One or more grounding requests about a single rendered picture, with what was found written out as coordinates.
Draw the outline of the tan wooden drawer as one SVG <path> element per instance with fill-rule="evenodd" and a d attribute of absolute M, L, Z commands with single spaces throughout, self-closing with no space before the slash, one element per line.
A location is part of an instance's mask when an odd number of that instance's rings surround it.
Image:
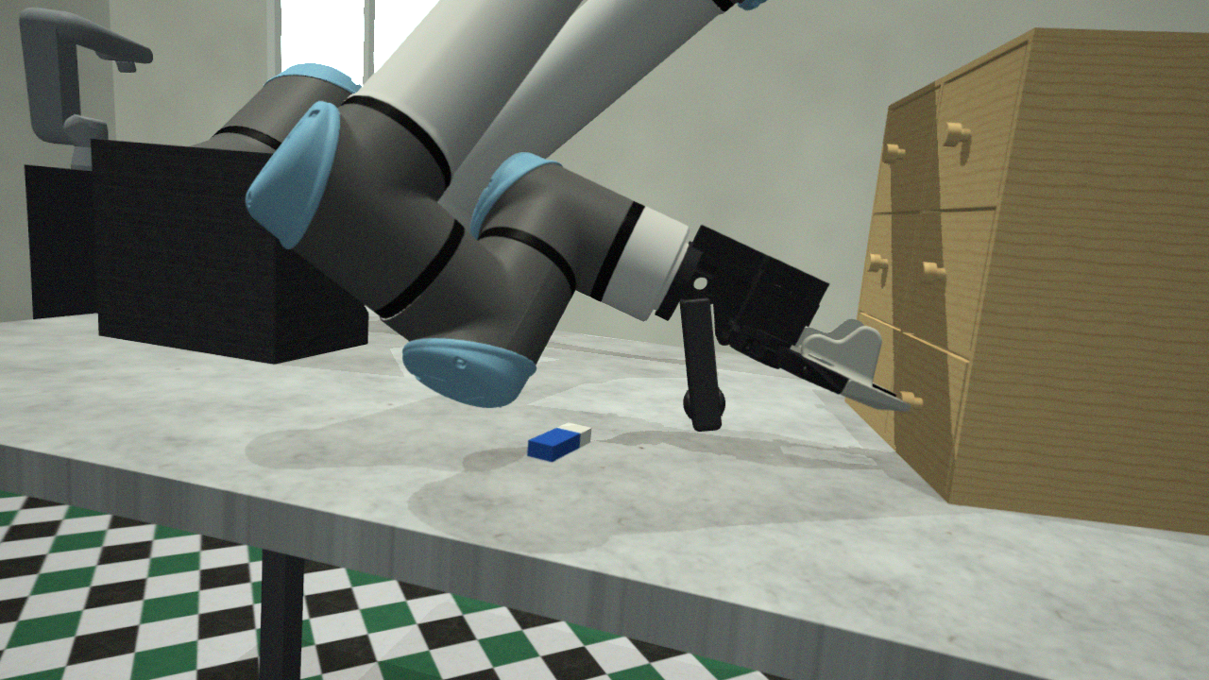
<path fill-rule="evenodd" d="M 877 206 L 921 204 L 941 90 L 889 113 Z"/>
<path fill-rule="evenodd" d="M 912 249 L 919 212 L 874 215 L 870 244 L 864 259 L 864 281 L 860 305 L 901 321 L 910 282 Z M 877 255 L 879 254 L 879 255 Z"/>
<path fill-rule="evenodd" d="M 970 365 L 970 358 L 960 356 L 902 332 L 893 392 L 912 408 L 906 414 L 889 413 L 887 420 L 887 438 L 943 492 L 948 492 Z"/>
<path fill-rule="evenodd" d="M 1026 47 L 943 86 L 924 203 L 1000 196 Z"/>
<path fill-rule="evenodd" d="M 904 324 L 971 351 L 994 221 L 995 211 L 922 212 Z"/>
<path fill-rule="evenodd" d="M 873 315 L 860 313 L 860 322 L 863 325 L 877 329 L 883 338 L 883 344 L 879 353 L 879 361 L 877 361 L 877 373 L 874 373 L 873 384 L 880 384 L 886 390 L 893 391 L 893 368 L 895 368 L 895 355 L 897 355 L 898 342 L 901 338 L 901 328 L 881 321 Z M 849 398 L 851 400 L 851 398 Z M 885 433 L 887 423 L 887 413 L 883 410 L 877 410 L 867 407 L 857 400 L 851 400 L 855 407 L 858 407 L 861 413 L 864 413 L 866 417 L 877 425 L 878 430 Z"/>

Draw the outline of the blue and white eraser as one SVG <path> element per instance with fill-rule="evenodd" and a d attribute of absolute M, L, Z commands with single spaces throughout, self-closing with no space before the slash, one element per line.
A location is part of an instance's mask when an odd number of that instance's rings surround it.
<path fill-rule="evenodd" d="M 563 457 L 567 453 L 578 451 L 590 443 L 591 430 L 577 423 L 563 423 L 557 430 L 549 430 L 528 440 L 527 456 L 548 462 Z"/>

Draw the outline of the brown wooden chest of drawers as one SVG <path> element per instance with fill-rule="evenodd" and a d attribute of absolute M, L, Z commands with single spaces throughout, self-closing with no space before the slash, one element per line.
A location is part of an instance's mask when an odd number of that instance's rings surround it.
<path fill-rule="evenodd" d="M 943 86 L 1024 44 L 1000 196 L 924 203 Z M 995 211 L 972 348 L 904 324 L 912 271 L 858 319 L 970 358 L 948 492 L 845 403 L 948 505 L 1209 536 L 1209 33 L 1032 27 L 887 120 L 936 90 L 921 204 L 870 229 L 919 213 L 914 264 L 922 213 Z"/>

